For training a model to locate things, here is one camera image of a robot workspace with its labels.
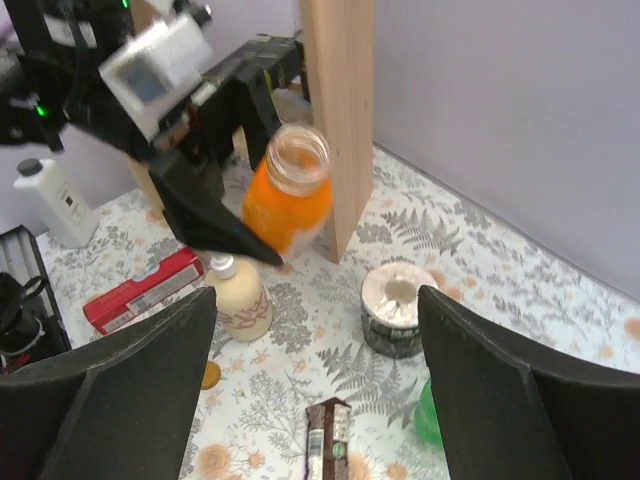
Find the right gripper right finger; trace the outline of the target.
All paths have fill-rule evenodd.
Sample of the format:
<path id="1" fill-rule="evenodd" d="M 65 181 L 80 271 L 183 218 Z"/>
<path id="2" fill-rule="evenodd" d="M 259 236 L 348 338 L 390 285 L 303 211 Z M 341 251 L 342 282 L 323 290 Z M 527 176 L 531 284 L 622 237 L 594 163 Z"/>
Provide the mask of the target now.
<path id="1" fill-rule="evenodd" d="M 547 347 L 429 286 L 418 320 L 451 478 L 638 478 L 637 374 Z"/>

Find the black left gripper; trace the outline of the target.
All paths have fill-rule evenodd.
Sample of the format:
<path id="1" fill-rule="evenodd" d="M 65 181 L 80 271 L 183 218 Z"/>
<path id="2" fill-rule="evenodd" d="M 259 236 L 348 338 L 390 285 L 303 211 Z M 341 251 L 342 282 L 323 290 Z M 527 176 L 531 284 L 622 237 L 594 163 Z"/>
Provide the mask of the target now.
<path id="1" fill-rule="evenodd" d="M 294 38 L 255 37 L 178 88 L 147 64 L 123 64 L 109 82 L 97 69 L 70 76 L 65 100 L 74 127 L 149 163 L 177 240 L 195 250 L 280 266 L 280 254 L 223 204 L 218 163 L 234 152 L 238 129 L 244 130 L 250 163 L 260 163 L 282 125 L 271 93 L 301 73 Z M 159 154 L 173 149 L 182 155 Z M 209 164 L 200 168 L 203 162 Z"/>

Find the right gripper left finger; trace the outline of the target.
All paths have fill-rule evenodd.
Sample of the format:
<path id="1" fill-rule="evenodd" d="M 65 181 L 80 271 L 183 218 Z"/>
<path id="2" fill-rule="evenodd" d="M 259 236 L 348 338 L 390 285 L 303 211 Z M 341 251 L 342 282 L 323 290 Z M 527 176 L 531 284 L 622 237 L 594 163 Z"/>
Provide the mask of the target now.
<path id="1" fill-rule="evenodd" d="M 176 479 L 216 323 L 202 287 L 1 379 L 4 479 Z"/>

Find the green plastic bottle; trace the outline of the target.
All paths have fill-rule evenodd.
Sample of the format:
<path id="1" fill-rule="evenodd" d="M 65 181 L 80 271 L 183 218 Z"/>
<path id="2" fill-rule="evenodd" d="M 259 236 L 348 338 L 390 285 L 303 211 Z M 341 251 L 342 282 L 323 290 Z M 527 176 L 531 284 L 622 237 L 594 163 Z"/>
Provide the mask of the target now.
<path id="1" fill-rule="evenodd" d="M 432 382 L 425 383 L 416 408 L 414 410 L 414 425 L 418 436 L 425 442 L 438 447 L 443 446 L 438 416 L 432 394 Z"/>

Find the orange juice bottle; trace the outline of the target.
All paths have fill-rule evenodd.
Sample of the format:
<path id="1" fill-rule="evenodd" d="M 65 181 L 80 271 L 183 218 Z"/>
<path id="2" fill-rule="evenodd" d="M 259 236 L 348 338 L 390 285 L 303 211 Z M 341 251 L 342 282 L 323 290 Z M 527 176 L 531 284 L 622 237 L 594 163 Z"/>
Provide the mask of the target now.
<path id="1" fill-rule="evenodd" d="M 282 125 L 254 172 L 243 200 L 243 222 L 281 256 L 298 255 L 332 211 L 330 168 L 330 148 L 318 130 Z"/>

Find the orange bottle cap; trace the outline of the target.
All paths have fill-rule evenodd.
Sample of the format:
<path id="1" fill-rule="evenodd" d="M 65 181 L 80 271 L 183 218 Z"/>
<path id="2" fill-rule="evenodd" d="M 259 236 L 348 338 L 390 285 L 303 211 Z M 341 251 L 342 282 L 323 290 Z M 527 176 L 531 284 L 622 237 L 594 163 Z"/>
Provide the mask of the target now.
<path id="1" fill-rule="evenodd" d="M 201 389 L 209 390 L 215 387 L 221 380 L 221 369 L 219 365 L 214 361 L 208 361 L 205 367 Z"/>

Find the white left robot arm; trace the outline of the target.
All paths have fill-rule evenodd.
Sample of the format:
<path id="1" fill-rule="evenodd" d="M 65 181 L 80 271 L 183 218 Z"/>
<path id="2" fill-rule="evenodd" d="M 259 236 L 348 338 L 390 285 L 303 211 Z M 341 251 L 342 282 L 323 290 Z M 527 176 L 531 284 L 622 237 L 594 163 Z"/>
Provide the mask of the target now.
<path id="1" fill-rule="evenodd" d="M 148 173 L 175 237 L 201 251 L 279 266 L 281 255 L 222 202 L 222 172 L 242 131 L 257 167 L 281 122 L 270 74 L 294 78 L 294 42 L 274 57 L 248 42 L 217 65 L 202 30 L 212 13 L 172 1 L 9 1 L 17 41 L 1 50 L 1 142 L 63 150 L 80 130 Z"/>

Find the cream pump soap bottle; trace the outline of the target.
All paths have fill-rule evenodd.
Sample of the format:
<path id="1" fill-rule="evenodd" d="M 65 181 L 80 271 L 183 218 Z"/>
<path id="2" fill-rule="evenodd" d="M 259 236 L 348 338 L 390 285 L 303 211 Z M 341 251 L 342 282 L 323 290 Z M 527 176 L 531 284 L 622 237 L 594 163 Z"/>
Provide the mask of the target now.
<path id="1" fill-rule="evenodd" d="M 268 332 L 272 306 L 252 262 L 229 254 L 213 254 L 204 284 L 215 289 L 217 321 L 233 339 L 252 342 Z"/>

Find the red toothpaste box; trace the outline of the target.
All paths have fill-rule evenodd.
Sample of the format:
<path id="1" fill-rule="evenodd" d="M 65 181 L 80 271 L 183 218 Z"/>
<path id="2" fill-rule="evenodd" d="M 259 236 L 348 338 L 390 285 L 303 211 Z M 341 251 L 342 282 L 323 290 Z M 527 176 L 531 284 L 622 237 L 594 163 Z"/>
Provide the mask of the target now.
<path id="1" fill-rule="evenodd" d="M 204 273 L 200 258 L 183 248 L 147 272 L 134 276 L 83 306 L 85 318 L 100 334 L 108 335 L 131 322 Z"/>

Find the wooden shelf unit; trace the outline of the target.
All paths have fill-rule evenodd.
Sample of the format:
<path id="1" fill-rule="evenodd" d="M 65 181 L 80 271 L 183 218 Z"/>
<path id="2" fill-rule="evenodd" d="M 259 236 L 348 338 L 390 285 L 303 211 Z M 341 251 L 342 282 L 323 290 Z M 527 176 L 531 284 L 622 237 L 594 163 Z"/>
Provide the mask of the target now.
<path id="1" fill-rule="evenodd" d="M 314 125 L 331 152 L 332 252 L 341 256 L 373 188 L 374 4 L 303 1 Z"/>

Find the floral table mat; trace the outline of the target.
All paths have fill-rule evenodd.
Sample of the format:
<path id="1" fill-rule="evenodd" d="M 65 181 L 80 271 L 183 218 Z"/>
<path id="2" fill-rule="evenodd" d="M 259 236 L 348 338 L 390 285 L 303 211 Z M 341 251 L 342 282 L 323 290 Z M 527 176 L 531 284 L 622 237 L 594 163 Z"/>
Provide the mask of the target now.
<path id="1" fill-rule="evenodd" d="M 445 479 L 443 453 L 418 439 L 422 355 L 374 352 L 361 312 L 403 327 L 426 271 L 444 294 L 487 319 L 576 357 L 637 372 L 639 305 L 521 237 L 391 156 L 374 157 L 374 191 L 339 263 L 317 240 L 261 272 L 273 308 L 251 343 L 218 327 L 220 382 L 201 393 L 183 479 L 300 479 L 309 405 L 352 408 L 354 479 Z"/>

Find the white button box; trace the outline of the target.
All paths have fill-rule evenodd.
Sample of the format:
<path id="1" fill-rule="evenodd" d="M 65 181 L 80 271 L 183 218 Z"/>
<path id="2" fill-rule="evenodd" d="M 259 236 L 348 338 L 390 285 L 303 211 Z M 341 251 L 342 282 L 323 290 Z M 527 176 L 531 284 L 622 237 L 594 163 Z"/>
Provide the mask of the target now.
<path id="1" fill-rule="evenodd" d="M 23 192 L 60 244 L 85 248 L 99 226 L 99 215 L 53 159 L 29 158 L 17 165 L 14 188 Z"/>

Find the brown chocolate bar wrapper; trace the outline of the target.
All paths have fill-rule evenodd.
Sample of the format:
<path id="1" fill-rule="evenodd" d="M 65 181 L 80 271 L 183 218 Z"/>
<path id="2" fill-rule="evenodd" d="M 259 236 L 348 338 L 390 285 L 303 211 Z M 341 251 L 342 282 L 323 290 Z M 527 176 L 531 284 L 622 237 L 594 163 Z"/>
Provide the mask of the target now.
<path id="1" fill-rule="evenodd" d="M 352 408 L 333 397 L 306 409 L 306 480 L 348 480 Z"/>

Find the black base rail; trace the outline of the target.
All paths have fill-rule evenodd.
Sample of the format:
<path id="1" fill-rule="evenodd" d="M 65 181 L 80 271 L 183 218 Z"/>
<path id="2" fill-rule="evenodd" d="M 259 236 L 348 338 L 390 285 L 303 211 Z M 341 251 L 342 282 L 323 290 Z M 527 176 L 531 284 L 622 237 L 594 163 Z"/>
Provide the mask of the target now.
<path id="1" fill-rule="evenodd" d="M 71 349 L 42 255 L 24 226 L 1 235 L 1 373 Z"/>

